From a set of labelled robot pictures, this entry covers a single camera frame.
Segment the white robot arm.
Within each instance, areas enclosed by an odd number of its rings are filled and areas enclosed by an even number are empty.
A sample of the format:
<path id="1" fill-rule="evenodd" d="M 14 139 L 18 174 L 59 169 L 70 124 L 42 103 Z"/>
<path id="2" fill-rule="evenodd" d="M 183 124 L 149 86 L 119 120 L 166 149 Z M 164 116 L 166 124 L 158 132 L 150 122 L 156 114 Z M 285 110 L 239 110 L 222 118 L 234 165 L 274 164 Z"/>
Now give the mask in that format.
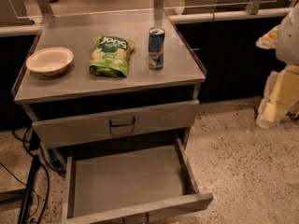
<path id="1" fill-rule="evenodd" d="M 279 73 L 272 71 L 266 80 L 256 118 L 261 128 L 272 128 L 299 102 L 299 4 L 280 25 L 260 37 L 256 46 L 274 49 L 277 59 L 286 64 Z"/>

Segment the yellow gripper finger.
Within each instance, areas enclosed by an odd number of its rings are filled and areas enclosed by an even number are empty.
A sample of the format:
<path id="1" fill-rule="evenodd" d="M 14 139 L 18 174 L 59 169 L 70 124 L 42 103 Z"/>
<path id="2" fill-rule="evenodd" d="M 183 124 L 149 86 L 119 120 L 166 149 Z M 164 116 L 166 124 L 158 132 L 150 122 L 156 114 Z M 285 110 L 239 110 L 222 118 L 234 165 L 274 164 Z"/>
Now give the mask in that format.
<path id="1" fill-rule="evenodd" d="M 277 46 L 278 28 L 277 25 L 260 37 L 256 42 L 256 46 L 260 49 L 274 49 Z"/>
<path id="2" fill-rule="evenodd" d="M 278 125 L 299 102 L 299 66 L 287 64 L 280 71 L 272 71 L 266 80 L 256 123 L 261 128 Z"/>

